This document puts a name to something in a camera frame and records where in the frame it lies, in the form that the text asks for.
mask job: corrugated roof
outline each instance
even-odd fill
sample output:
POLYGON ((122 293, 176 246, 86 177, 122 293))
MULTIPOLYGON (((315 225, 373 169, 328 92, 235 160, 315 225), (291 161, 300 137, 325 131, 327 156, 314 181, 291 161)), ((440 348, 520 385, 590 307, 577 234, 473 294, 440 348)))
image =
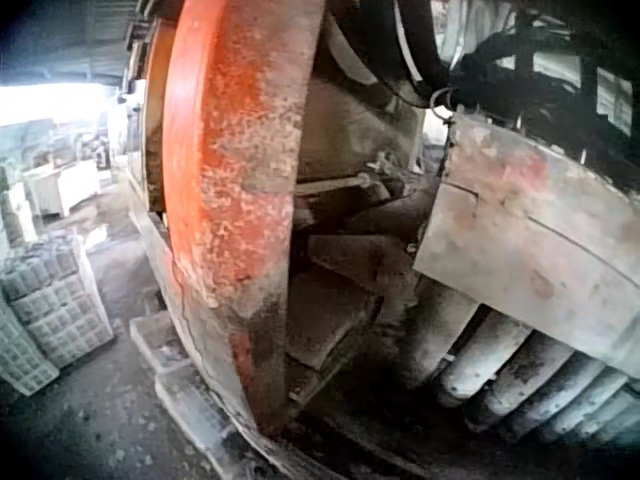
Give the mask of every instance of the corrugated roof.
POLYGON ((2 84, 120 83, 137 0, 34 0, 0 37, 2 84))

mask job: concrete block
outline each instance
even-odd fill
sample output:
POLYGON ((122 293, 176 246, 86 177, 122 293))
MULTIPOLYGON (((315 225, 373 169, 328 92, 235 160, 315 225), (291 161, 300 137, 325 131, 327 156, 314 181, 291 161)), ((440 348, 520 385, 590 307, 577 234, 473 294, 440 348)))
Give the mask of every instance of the concrete block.
POLYGON ((169 312, 134 318, 129 325, 133 343, 156 373, 165 373, 191 363, 169 312))
POLYGON ((222 480, 287 478, 253 450, 192 365, 156 375, 156 393, 222 480))
POLYGON ((0 377, 28 396, 50 383, 59 373, 0 296, 0 377))
POLYGON ((113 338, 90 295, 71 303, 27 327, 36 343, 58 368, 65 367, 113 338))

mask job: wet floor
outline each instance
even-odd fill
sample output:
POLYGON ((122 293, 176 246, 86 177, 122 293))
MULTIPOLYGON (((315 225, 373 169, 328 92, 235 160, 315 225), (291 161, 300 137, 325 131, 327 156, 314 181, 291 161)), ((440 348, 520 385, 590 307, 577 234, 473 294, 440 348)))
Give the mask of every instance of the wet floor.
POLYGON ((0 386, 0 451, 18 478, 204 479, 212 467, 156 397, 129 321, 157 308, 157 285, 126 195, 110 185, 44 229, 75 228, 117 338, 26 398, 0 386))

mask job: metal rod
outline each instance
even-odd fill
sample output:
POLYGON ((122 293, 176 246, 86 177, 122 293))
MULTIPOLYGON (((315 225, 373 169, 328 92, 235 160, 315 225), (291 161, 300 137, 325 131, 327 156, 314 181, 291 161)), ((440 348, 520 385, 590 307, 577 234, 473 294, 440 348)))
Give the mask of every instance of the metal rod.
POLYGON ((515 353, 531 328, 491 312, 437 380, 438 401, 455 407, 476 394, 515 353))
POLYGON ((480 432, 496 424, 544 385, 573 353, 568 345, 534 332, 498 379, 469 405, 469 428, 480 432))
POLYGON ((418 302, 420 313, 401 353, 409 387, 433 376, 479 306, 473 298, 428 277, 420 279, 418 302))
POLYGON ((566 407, 604 368, 605 364, 598 360, 580 352, 573 354, 540 390, 503 422, 500 434, 509 442, 517 442, 566 407))
POLYGON ((629 380, 624 373, 607 367, 575 400, 541 427, 538 436, 553 442, 573 430, 584 418, 600 408, 629 380))

